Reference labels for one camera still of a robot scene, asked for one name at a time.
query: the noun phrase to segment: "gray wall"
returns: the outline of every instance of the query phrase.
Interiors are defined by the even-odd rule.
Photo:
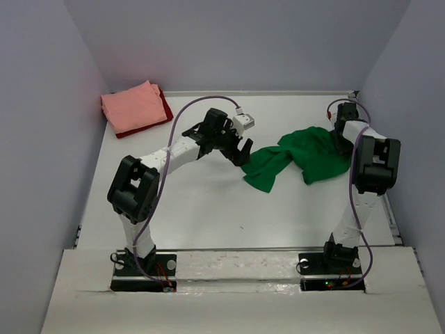
[[[0,1],[0,332],[40,332],[102,141],[107,91],[60,0]]]
[[[360,100],[379,132],[402,142],[389,197],[403,241],[417,247],[445,328],[445,2],[413,0]]]
[[[409,0],[65,0],[111,90],[362,86]]]

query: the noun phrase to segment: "green towel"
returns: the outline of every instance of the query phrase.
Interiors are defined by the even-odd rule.
[[[283,136],[278,146],[253,152],[250,163],[242,166],[244,180],[269,193],[275,176],[291,161],[303,169],[305,184],[330,179],[345,173],[350,167],[350,154],[340,155],[328,130],[310,127]]]

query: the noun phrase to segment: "cable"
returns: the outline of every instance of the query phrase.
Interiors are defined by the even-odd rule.
[[[371,250],[371,247],[369,246],[368,241],[366,240],[366,237],[364,236],[364,233],[362,232],[362,224],[360,223],[360,219],[357,214],[357,210],[355,209],[355,204],[354,204],[354,199],[353,199],[353,169],[354,169],[353,167],[354,167],[354,163],[355,163],[355,153],[357,152],[357,146],[359,145],[360,138],[362,137],[362,134],[367,129],[369,129],[369,127],[365,127],[360,131],[360,133],[357,136],[357,139],[355,139],[355,143],[354,143],[353,155],[351,157],[351,162],[350,162],[351,167],[350,167],[350,171],[349,171],[349,203],[350,203],[350,207],[354,214],[355,222],[357,223],[357,227],[360,231],[360,235],[362,236],[363,242],[369,252],[369,265],[368,265],[368,269],[364,272],[364,274],[362,275],[361,278],[356,280],[354,283],[339,287],[339,289],[348,289],[350,287],[356,286],[357,284],[360,284],[365,279],[365,277],[368,276],[368,274],[371,271],[371,268],[373,266],[373,262],[374,262],[373,251]]]
[[[138,259],[136,245],[138,244],[138,240],[139,240],[140,236],[144,233],[144,231],[147,229],[148,224],[152,220],[153,215],[156,211],[156,208],[158,207],[159,200],[161,199],[162,191],[163,191],[164,185],[165,185],[165,180],[167,179],[168,166],[170,164],[170,146],[172,145],[172,142],[173,142],[173,136],[175,135],[176,124],[178,123],[179,117],[181,117],[182,113],[192,104],[195,104],[196,102],[203,101],[203,100],[209,100],[209,99],[227,100],[227,101],[230,101],[231,103],[233,103],[237,109],[239,108],[239,105],[233,99],[231,99],[230,97],[227,97],[227,96],[222,96],[222,95],[209,95],[209,96],[199,97],[197,99],[194,99],[193,101],[190,101],[188,104],[186,104],[185,106],[182,107],[182,109],[176,115],[175,120],[173,121],[172,130],[170,132],[170,138],[168,139],[167,159],[165,161],[164,171],[162,174],[161,183],[159,185],[158,195],[154,199],[152,210],[150,211],[149,216],[148,216],[144,226],[140,229],[139,233],[136,235],[136,237],[133,240],[132,246],[133,246],[134,262],[136,263],[136,266],[138,267],[139,272],[141,274],[143,274],[145,277],[149,278],[150,280],[154,280],[156,282],[162,282],[162,280],[158,280],[158,279],[152,277],[151,275],[149,275],[148,273],[145,272],[144,268],[141,267],[141,265],[139,263],[139,259]]]
[[[363,109],[363,111],[364,111],[365,114],[366,114],[366,117],[368,118],[368,124],[371,125],[371,115],[369,114],[368,109],[366,109],[366,107],[365,107],[363,104],[361,104],[360,102],[358,102],[358,101],[356,101],[356,100],[352,100],[352,99],[346,99],[346,98],[344,98],[344,99],[337,99],[337,100],[335,100],[335,101],[332,101],[332,102],[329,104],[329,106],[327,106],[327,108],[326,108],[326,113],[327,113],[327,117],[328,117],[329,119],[330,119],[330,114],[331,114],[330,111],[329,111],[329,108],[330,108],[334,103],[341,102],[341,101],[349,101],[349,102],[355,103],[356,105],[360,106],[360,108]]]

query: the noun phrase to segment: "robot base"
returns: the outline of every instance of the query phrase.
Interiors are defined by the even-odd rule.
[[[117,252],[116,260],[118,262],[128,263],[128,254],[124,250]],[[177,282],[175,253],[156,253],[156,260],[146,272],[159,281],[146,278],[134,264],[119,265],[115,264],[113,269],[113,279],[110,289],[115,292],[175,292]],[[166,277],[160,271],[159,267],[164,270]]]
[[[333,268],[329,267],[324,261],[323,253],[300,253],[298,254],[297,270],[302,276],[320,276],[321,278],[330,277],[332,275],[348,275],[347,268]],[[360,267],[348,267],[351,275],[362,274]]]

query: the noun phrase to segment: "pink towel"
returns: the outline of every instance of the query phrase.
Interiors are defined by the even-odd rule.
[[[148,80],[116,94],[102,95],[102,109],[116,134],[167,119],[158,85]]]

